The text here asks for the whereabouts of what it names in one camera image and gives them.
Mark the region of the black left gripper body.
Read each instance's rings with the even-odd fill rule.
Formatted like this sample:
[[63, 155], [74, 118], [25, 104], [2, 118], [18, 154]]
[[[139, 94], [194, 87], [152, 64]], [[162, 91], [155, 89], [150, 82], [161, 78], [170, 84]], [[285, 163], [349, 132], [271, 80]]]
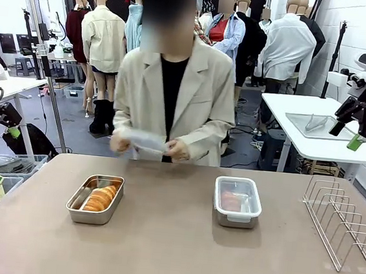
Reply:
[[3, 126], [14, 127], [18, 126], [21, 120], [22, 117], [14, 105], [10, 102], [0, 104], [0, 124]]

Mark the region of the person's right hand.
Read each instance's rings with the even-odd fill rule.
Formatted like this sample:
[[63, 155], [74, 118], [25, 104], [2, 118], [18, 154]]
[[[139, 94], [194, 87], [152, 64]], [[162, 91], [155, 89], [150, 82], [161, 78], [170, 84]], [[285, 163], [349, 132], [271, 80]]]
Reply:
[[131, 142], [123, 138], [119, 130], [114, 130], [110, 137], [110, 149], [116, 153], [125, 153], [132, 146]]

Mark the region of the person's left hand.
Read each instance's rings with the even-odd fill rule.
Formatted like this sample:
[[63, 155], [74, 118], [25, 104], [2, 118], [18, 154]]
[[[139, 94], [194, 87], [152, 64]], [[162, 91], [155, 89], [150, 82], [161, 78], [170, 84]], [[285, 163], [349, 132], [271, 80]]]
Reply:
[[173, 139], [166, 143], [168, 150], [166, 151], [166, 156], [169, 156], [175, 161], [186, 161], [190, 159], [190, 153], [187, 145], [178, 139]]

